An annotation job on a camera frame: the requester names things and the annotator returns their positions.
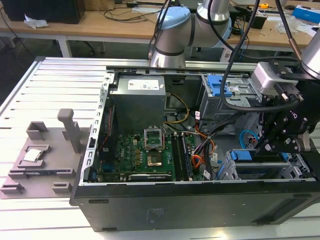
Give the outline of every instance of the metal slotted table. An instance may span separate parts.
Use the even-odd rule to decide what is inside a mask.
[[[38,58],[0,107],[0,186],[23,147],[30,121],[47,127],[63,125],[60,108],[74,110],[80,127],[89,127],[100,94],[106,66],[146,67],[145,60]],[[188,67],[223,70],[225,63],[187,62]],[[253,70],[255,64],[235,64]],[[312,134],[320,149],[320,126]],[[281,225],[153,231],[94,232],[78,207],[68,198],[0,200],[0,239],[319,239],[320,204],[313,205]]]

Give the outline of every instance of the laboratory floor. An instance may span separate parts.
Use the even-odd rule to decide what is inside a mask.
[[[61,57],[58,44],[52,40],[21,39],[34,56]],[[0,104],[15,87],[33,62],[32,57],[26,52],[21,42],[14,39],[15,48],[8,47],[0,50]],[[95,55],[90,56],[90,49],[82,41],[70,41],[70,47],[75,58],[112,58],[112,59],[145,59],[146,44],[136,43],[105,43],[105,53],[100,53],[100,43],[92,42]],[[191,48],[184,51],[187,61],[219,62],[222,48],[202,48],[201,52],[194,51],[194,57],[190,57]],[[274,52],[248,50],[248,54],[255,57],[271,56]],[[237,62],[247,62],[247,59],[239,59]]]

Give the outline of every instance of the green motherboard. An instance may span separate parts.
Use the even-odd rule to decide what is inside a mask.
[[[196,147],[194,136],[185,135],[184,139],[188,155],[191,156],[192,150]],[[160,144],[159,134],[148,135],[146,143],[148,145]],[[98,176],[102,178],[102,182],[126,182],[126,178],[134,174],[170,175],[172,181],[176,181],[172,136],[170,134],[162,136],[160,151],[145,148],[144,133],[119,135],[115,155],[112,164],[105,163],[103,160],[100,162]],[[203,179],[198,170],[192,168],[192,172],[192,179],[195,181]]]

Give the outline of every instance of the motherboard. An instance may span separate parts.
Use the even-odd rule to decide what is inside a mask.
[[[188,134],[120,134],[115,159],[100,158],[97,178],[99,182],[201,181],[200,171],[190,161],[195,147],[194,136]]]

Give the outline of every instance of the black computer tower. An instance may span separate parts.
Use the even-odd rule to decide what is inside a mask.
[[[2,0],[11,21],[32,19],[52,23],[78,24],[85,14],[84,0]]]

